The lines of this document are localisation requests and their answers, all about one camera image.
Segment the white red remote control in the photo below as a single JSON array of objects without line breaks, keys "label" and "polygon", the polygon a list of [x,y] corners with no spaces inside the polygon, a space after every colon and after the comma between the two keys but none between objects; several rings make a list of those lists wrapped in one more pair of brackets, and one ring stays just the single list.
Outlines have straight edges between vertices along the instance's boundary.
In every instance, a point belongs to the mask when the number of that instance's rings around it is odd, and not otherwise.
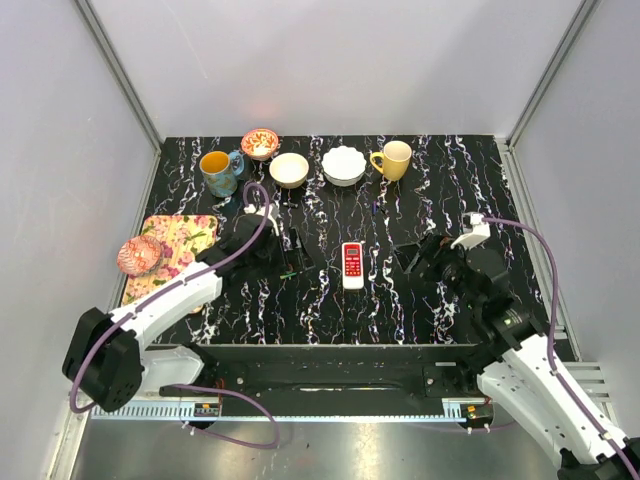
[{"label": "white red remote control", "polygon": [[342,252],[342,285],[344,290],[364,287],[363,248],[360,242],[345,242]]}]

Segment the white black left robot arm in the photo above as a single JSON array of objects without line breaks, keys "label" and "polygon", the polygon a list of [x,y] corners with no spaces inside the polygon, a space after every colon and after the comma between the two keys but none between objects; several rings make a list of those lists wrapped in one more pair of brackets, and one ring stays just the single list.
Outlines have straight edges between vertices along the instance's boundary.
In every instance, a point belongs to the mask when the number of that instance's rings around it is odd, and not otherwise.
[{"label": "white black left robot arm", "polygon": [[133,303],[104,313],[92,308],[78,320],[62,364],[74,392],[107,412],[139,392],[183,384],[195,395],[213,390],[213,357],[194,344],[151,350],[151,343],[195,308],[250,279],[288,277],[314,266],[295,228],[281,235],[271,220],[243,216],[231,234],[199,252],[175,278]]}]

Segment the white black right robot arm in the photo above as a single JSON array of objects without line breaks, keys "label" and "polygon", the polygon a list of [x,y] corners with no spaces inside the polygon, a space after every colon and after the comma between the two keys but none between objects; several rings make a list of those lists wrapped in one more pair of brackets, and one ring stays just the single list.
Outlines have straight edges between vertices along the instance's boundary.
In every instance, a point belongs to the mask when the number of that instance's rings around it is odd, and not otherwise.
[{"label": "white black right robot arm", "polygon": [[497,401],[560,479],[638,478],[638,438],[617,427],[557,357],[548,328],[512,294],[500,254],[434,234],[393,252],[405,273],[442,284],[469,309],[480,341],[454,373],[460,392]]}]

